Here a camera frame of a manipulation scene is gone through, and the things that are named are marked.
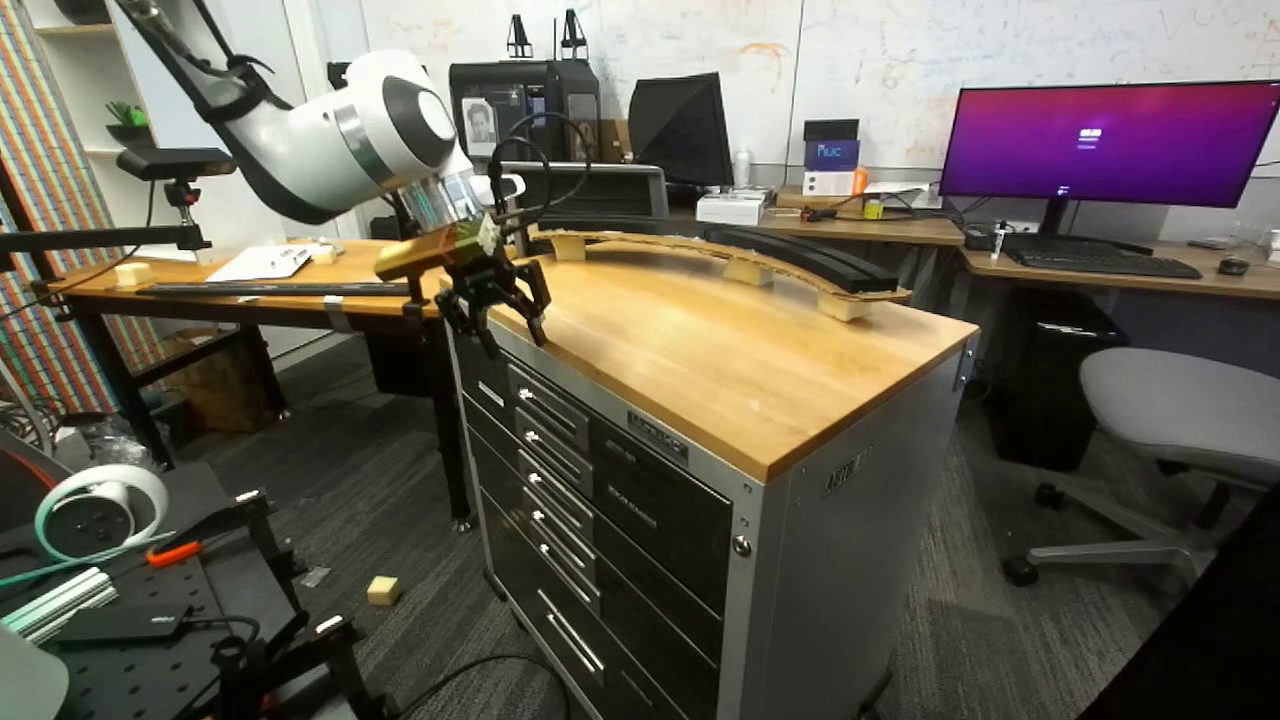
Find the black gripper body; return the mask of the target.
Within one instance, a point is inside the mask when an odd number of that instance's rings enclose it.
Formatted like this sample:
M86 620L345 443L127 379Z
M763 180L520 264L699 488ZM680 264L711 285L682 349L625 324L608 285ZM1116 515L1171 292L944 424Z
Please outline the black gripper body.
M512 303L517 301L512 269L517 269L517 259L495 254L479 273L462 273L462 277L447 273L447 285L441 289L441 297L460 297L471 306Z

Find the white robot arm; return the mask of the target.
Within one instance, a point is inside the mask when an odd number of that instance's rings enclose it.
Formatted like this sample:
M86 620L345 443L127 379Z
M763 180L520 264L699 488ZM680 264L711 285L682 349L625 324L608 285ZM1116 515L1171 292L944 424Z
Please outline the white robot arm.
M272 211L322 225L402 193L419 233L381 259L375 277L414 285L429 269L444 269L447 285L432 303L456 333L490 353L488 306L507 303L543 344L552 303L543 269L507 254L517 225L498 193L479 193L447 100L413 53L365 53L338 89L289 105L257 60L224 39L206 0L115 0L115 9Z

